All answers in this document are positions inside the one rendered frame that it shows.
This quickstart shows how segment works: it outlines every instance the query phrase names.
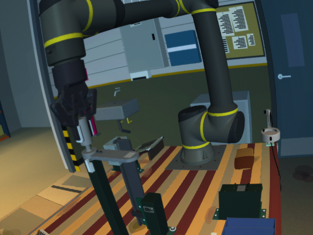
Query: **blue door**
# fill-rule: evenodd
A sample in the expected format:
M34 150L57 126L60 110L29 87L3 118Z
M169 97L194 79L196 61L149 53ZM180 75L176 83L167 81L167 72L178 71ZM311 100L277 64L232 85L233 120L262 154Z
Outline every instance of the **blue door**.
M11 137L0 102L0 140Z
M273 61L278 157L313 156L313 3L261 0Z

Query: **striped table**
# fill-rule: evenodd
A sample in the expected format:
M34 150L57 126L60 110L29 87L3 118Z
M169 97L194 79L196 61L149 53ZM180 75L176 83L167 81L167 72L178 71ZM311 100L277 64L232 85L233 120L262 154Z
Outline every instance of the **striped table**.
M252 169L235 170L237 149L254 149ZM165 147L152 160L148 154L139 158L140 177L145 193L162 195L168 226L177 227L175 235L222 234L225 220L212 220L219 207L218 192L223 184L262 184L262 208L266 218L276 218L276 235L281 235L281 206L279 176L270 147L266 143L227 145L217 170L165 170L182 147ZM120 172L107 174L110 186L129 234L148 235L145 225L139 226L131 215L132 205ZM68 205L42 223L50 235L113 235L92 186Z

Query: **floor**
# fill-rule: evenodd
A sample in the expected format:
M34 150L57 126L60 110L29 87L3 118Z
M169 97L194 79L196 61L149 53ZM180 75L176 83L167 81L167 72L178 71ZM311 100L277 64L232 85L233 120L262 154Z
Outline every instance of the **floor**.
M22 128L11 135L0 141L0 235L26 235L87 188L89 179L85 167L73 174L64 168L51 128ZM311 235L313 157L279 159L279 166L282 234Z

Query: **power cord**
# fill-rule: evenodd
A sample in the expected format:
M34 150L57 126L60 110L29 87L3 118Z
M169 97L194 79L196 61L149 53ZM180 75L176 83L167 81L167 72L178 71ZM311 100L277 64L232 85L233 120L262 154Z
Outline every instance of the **power cord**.
M270 124L270 125L271 125L271 126L273 126L272 113L270 113L270 114L269 114L269 117L270 117L270 122L271 122L271 124ZM279 175L279 184L280 184L280 191L282 191L282 184L281 184L281 182L280 182L280 173L279 173L278 165L277 165L277 162L276 162L276 158L275 158L274 148L273 148L272 142L270 142L270 145L272 146L273 156L274 156L274 160L275 160L276 167L277 167L277 170L278 170L278 175Z

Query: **white paneled wall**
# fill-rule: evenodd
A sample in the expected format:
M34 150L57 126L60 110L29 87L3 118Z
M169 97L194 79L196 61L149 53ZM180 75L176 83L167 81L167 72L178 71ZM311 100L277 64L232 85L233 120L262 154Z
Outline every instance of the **white paneled wall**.
M243 3L247 1L251 0L219 0L219 3L220 6L222 6L226 4ZM166 34L195 30L195 25L191 15L185 15L171 19L161 17L159 20L163 34L163 43L165 44L166 41L164 35ZM89 87L131 78L127 67L125 51L123 48L122 37L119 28L97 34L96 36L85 39L84 42L86 48L86 57L82 59L85 61L85 66L87 69L89 81L86 81L86 84ZM233 66L266 62L266 58L263 57L229 60L228 65ZM56 97L58 92L54 86L51 70L52 67L48 67L48 69L53 94ZM169 66L166 68L151 70L151 75L198 69L204 69L203 62L190 65L173 67Z

